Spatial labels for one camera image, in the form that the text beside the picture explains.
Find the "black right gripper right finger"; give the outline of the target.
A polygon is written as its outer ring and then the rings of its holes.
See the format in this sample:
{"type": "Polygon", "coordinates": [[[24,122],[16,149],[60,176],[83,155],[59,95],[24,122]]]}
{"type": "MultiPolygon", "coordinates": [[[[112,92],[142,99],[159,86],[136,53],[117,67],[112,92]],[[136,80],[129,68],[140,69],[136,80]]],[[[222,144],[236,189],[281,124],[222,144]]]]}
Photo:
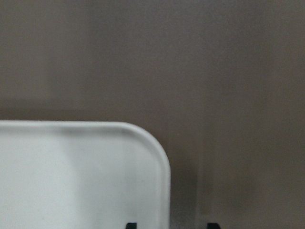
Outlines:
{"type": "Polygon", "coordinates": [[[207,223],[206,229],[221,229],[220,225],[215,222],[207,223]]]}

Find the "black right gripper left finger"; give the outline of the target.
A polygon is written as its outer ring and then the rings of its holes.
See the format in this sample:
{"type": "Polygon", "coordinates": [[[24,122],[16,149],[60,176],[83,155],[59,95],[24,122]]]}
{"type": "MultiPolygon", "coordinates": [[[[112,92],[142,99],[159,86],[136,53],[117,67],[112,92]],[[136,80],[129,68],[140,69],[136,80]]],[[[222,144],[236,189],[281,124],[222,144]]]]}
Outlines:
{"type": "Polygon", "coordinates": [[[137,229],[137,222],[128,222],[125,229],[137,229]]]}

